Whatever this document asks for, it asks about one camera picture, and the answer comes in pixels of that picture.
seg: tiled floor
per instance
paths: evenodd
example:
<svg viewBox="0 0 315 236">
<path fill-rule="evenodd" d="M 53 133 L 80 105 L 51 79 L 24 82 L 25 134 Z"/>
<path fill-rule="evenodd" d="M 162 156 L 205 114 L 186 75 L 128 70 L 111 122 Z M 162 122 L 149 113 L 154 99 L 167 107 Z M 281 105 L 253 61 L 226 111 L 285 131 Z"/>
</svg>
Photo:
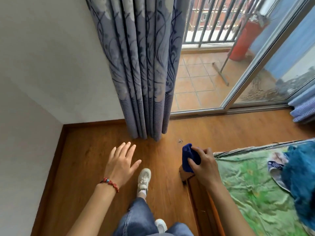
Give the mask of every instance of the tiled floor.
<svg viewBox="0 0 315 236">
<path fill-rule="evenodd" d="M 229 81 L 229 86 L 226 86 L 212 66 L 212 63 L 216 62 L 217 66 L 221 68 L 226 58 L 227 52 L 181 55 L 172 112 L 220 107 L 250 64 L 247 59 L 240 62 L 229 59 L 223 69 L 223 74 Z M 275 83 L 272 76 L 267 71 L 261 71 L 261 73 L 264 77 L 260 85 L 264 89 L 273 87 Z M 251 85 L 242 95 L 248 94 L 250 89 Z"/>
</svg>

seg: balcony railing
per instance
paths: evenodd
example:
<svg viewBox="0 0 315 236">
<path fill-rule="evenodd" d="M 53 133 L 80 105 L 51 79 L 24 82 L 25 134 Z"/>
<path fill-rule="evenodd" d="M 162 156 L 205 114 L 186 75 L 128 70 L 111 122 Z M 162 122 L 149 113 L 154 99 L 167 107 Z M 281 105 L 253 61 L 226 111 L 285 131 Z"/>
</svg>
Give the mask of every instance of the balcony railing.
<svg viewBox="0 0 315 236">
<path fill-rule="evenodd" d="M 262 0 L 191 0 L 183 44 L 234 42 L 245 15 Z"/>
</svg>

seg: red cylinder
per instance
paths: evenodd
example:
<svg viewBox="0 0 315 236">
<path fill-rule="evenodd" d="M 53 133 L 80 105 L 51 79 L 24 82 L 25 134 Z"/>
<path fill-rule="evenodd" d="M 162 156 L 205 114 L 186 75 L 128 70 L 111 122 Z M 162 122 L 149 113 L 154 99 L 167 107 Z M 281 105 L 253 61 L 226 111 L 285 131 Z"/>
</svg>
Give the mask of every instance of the red cylinder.
<svg viewBox="0 0 315 236">
<path fill-rule="evenodd" d="M 245 59 L 248 48 L 265 27 L 266 25 L 261 27 L 257 22 L 248 21 L 229 58 L 234 61 Z"/>
</svg>

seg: jeans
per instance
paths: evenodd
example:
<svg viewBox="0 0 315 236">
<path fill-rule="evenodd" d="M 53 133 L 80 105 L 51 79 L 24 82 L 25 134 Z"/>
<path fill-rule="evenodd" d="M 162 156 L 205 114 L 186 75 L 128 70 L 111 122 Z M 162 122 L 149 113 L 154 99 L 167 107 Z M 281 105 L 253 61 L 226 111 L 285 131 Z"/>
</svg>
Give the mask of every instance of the jeans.
<svg viewBox="0 0 315 236">
<path fill-rule="evenodd" d="M 154 216 L 143 198 L 137 197 L 121 218 L 113 236 L 148 236 L 157 234 Z M 187 225 L 175 223 L 166 233 L 174 236 L 193 236 Z"/>
</svg>

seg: brick building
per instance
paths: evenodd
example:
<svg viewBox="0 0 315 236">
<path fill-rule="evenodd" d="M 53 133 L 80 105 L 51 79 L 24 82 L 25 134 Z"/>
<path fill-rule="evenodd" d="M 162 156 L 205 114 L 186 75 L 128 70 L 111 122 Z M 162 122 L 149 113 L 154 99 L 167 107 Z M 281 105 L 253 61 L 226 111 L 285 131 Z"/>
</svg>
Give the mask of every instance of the brick building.
<svg viewBox="0 0 315 236">
<path fill-rule="evenodd" d="M 188 28 L 188 30 L 190 30 L 190 31 L 193 31 L 195 29 L 196 22 L 197 22 L 197 19 L 198 19 L 198 13 L 199 13 L 199 10 L 201 8 L 201 2 L 202 2 L 202 0 L 195 0 L 194 1 L 194 6 L 193 6 L 193 9 L 192 9 L 191 18 L 190 18 L 190 22 L 189 22 L 189 28 Z M 207 25 L 207 30 L 211 30 L 211 28 L 213 27 L 214 21 L 215 21 L 215 17 L 216 17 L 216 15 L 218 13 L 218 9 L 220 7 L 221 2 L 222 2 L 222 0 L 215 0 L 213 11 L 211 12 L 212 14 L 210 16 L 210 19 L 209 19 L 209 22 L 208 22 L 208 25 Z M 237 8 L 239 7 L 239 3 L 240 2 L 241 2 L 241 0 L 236 0 L 235 1 L 234 7 L 232 8 L 231 13 L 230 13 L 230 15 L 228 17 L 228 20 L 226 22 L 226 25 L 225 25 L 226 29 L 230 26 L 231 22 L 233 21 L 235 12 L 237 11 Z M 215 29 L 216 30 L 220 29 L 220 27 L 221 27 L 221 25 L 222 25 L 222 23 L 223 23 L 223 21 L 225 19 L 226 12 L 227 12 L 227 9 L 228 9 L 230 3 L 231 3 L 231 0 L 225 0 L 225 4 L 223 6 L 222 12 L 221 12 L 220 17 L 218 19 L 218 22 L 215 23 L 215 25 L 216 25 Z M 202 11 L 202 14 L 201 14 L 201 18 L 200 18 L 200 22 L 199 22 L 199 26 L 198 26 L 198 30 L 202 30 L 204 28 L 210 4 L 211 4 L 211 0 L 206 0 L 205 1 L 204 7 L 203 7 L 203 11 Z M 247 6 L 247 1 L 243 5 L 242 10 L 244 10 L 246 8 L 246 6 Z M 237 17 L 237 20 L 236 20 L 236 22 L 234 24 L 235 27 L 238 26 L 238 24 L 239 24 L 239 22 L 241 20 L 241 17 L 242 17 L 242 11 L 240 12 L 240 14 Z"/>
</svg>

